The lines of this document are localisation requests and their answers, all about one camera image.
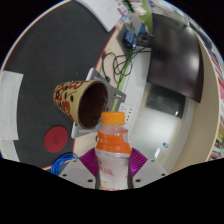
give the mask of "plastic bottle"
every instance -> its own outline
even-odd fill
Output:
[[[129,157],[132,152],[128,143],[125,113],[103,112],[102,128],[98,130],[95,153],[99,164],[100,189],[108,191],[128,189]]]

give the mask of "black screen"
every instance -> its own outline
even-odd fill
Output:
[[[153,35],[147,82],[200,102],[203,61],[194,31],[176,20],[153,14]]]

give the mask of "cable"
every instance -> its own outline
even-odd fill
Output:
[[[133,58],[138,55],[139,53],[146,53],[146,52],[151,52],[151,51],[143,51],[146,47],[143,47],[142,49],[136,51],[136,52],[131,52],[130,54],[125,54],[125,55],[118,55],[116,56],[113,52],[109,52],[109,53],[105,53],[103,54],[103,57],[102,57],[102,70],[103,70],[103,73],[105,75],[105,79],[108,81],[110,81],[110,78],[109,76],[106,75],[106,72],[105,72],[105,68],[104,68],[104,60],[105,58],[108,56],[108,55],[113,55],[114,56],[114,61],[113,61],[113,78],[114,78],[114,81],[119,85],[120,82],[122,81],[123,77],[124,76],[128,76],[131,74],[131,71],[132,71],[132,67],[133,67],[133,64],[132,64],[132,60]],[[120,57],[126,57],[126,60],[124,60],[123,62],[120,62],[118,63],[118,58]],[[125,72],[126,72],[126,69],[128,68],[129,64],[131,64],[131,69],[130,71],[125,75]]]
[[[75,154],[75,153],[69,153],[66,155],[61,156],[60,158],[58,158],[54,164],[51,167],[51,173],[59,176],[60,174],[60,168],[62,167],[62,165],[72,159],[79,159],[79,157]]]

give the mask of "purple object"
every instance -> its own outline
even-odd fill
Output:
[[[99,167],[94,148],[90,149],[84,156],[82,156],[80,161],[93,174],[93,176],[97,177]],[[145,156],[143,156],[138,150],[132,148],[129,162],[131,178],[133,178],[133,176],[142,168],[146,161],[147,158]]]
[[[93,176],[97,177],[99,167],[94,148],[90,149],[84,156],[82,156],[80,161],[93,174]]]
[[[148,159],[143,156],[137,149],[132,148],[132,154],[129,161],[131,178],[134,177],[134,175],[142,168],[147,160]]]

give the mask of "patterned paper cup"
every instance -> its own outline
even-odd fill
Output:
[[[97,80],[64,82],[55,88],[53,101],[76,124],[92,129],[106,111],[108,90]]]

